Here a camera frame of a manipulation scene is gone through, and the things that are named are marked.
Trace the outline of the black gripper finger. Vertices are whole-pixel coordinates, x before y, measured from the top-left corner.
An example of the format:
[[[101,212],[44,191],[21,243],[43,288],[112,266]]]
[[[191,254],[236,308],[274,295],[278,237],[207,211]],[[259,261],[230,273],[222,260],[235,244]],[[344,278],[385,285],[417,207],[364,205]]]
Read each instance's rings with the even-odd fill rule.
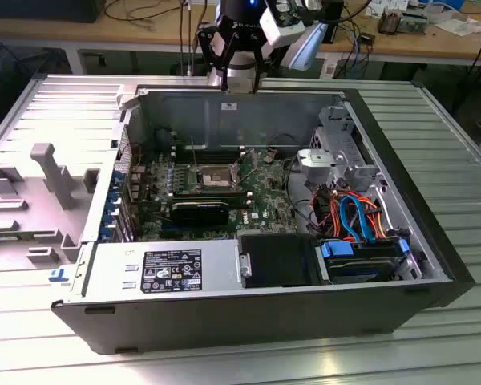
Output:
[[[265,70],[265,60],[263,56],[263,48],[266,44],[266,41],[260,35],[252,35],[252,45],[253,45],[253,54],[254,54],[254,68],[255,68],[255,77],[253,80],[253,87],[252,93],[256,94],[260,85],[262,73]]]
[[[197,38],[208,65],[220,77],[222,91],[228,90],[228,67],[240,43],[235,22],[216,22],[198,26]]]

